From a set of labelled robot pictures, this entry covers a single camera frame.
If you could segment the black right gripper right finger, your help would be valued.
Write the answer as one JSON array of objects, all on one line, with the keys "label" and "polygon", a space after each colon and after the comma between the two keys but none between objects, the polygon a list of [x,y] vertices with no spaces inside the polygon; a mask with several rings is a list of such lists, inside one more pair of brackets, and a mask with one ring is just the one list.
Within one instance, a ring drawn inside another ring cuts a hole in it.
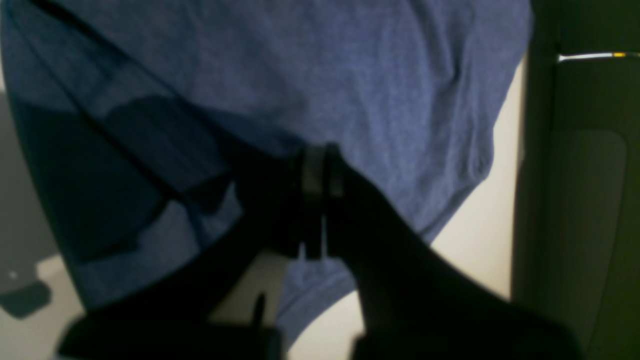
[{"label": "black right gripper right finger", "polygon": [[563,325],[499,298],[435,253],[327,147],[327,252],[358,287],[354,360],[583,360]]}]

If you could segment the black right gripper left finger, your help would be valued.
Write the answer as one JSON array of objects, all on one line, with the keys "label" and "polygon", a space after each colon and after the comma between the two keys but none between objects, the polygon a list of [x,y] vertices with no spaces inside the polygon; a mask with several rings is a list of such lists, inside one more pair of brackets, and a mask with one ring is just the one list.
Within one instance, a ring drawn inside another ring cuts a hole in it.
[{"label": "black right gripper left finger", "polygon": [[281,360],[265,323],[276,262],[326,256],[326,150],[308,148],[214,246],[161,281],[87,313],[67,331],[67,360]]}]

